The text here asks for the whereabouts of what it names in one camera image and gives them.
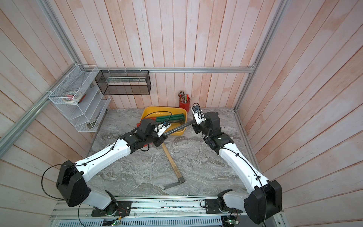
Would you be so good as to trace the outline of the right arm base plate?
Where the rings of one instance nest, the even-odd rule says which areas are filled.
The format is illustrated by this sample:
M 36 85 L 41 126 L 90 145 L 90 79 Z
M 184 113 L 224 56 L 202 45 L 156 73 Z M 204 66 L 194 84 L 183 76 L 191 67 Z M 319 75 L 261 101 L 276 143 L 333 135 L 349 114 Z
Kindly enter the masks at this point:
M 205 208 L 205 212 L 207 214 L 232 214 L 236 212 L 238 214 L 244 213 L 242 210 L 226 207 L 220 198 L 204 199 L 204 205 L 201 206 Z

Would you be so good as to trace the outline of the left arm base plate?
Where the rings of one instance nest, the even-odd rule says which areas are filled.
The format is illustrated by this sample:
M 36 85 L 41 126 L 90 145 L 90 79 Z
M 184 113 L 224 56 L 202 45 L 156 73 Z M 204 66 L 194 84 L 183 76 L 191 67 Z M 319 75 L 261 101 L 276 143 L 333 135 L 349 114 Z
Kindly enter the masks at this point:
M 130 215 L 132 201 L 112 201 L 104 210 L 96 207 L 91 213 L 92 217 L 126 217 Z

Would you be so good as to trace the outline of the green hoe red grip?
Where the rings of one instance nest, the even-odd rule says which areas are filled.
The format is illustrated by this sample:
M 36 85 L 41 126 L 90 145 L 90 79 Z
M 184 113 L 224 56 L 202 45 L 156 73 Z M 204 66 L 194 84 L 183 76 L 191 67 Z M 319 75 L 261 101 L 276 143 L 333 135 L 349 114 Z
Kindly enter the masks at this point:
M 157 116 L 157 117 L 155 117 L 155 121 L 158 123 L 161 123 L 161 122 L 185 123 L 185 116 L 183 114 Z
M 155 117 L 157 121 L 167 121 L 167 120 L 179 120 L 179 119 L 185 119 L 185 115 L 182 114 L 168 114 L 164 116 L 157 116 Z

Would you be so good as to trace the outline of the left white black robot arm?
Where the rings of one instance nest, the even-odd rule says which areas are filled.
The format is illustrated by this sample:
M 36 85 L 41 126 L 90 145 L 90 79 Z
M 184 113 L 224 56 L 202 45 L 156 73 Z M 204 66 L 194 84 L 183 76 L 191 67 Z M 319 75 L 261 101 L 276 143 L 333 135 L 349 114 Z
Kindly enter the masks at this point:
M 148 144 L 163 142 L 163 134 L 169 127 L 169 122 L 158 124 L 152 119 L 143 119 L 139 127 L 120 135 L 114 143 L 94 155 L 75 163 L 68 160 L 61 164 L 56 188 L 69 207 L 87 204 L 105 210 L 115 199 L 107 192 L 92 190 L 87 182 L 115 161 Z

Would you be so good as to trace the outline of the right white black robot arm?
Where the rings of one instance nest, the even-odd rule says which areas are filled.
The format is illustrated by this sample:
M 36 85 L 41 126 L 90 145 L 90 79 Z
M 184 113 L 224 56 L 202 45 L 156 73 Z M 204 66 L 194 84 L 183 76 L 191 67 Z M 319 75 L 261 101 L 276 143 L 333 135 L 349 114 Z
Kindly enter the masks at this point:
M 246 212 L 255 224 L 264 224 L 281 212 L 282 186 L 260 173 L 240 152 L 233 139 L 222 132 L 218 113 L 202 113 L 198 107 L 193 107 L 192 113 L 195 133 L 203 134 L 204 142 L 234 170 L 249 194 L 243 196 L 233 190 L 225 190 L 219 194 L 222 205 Z

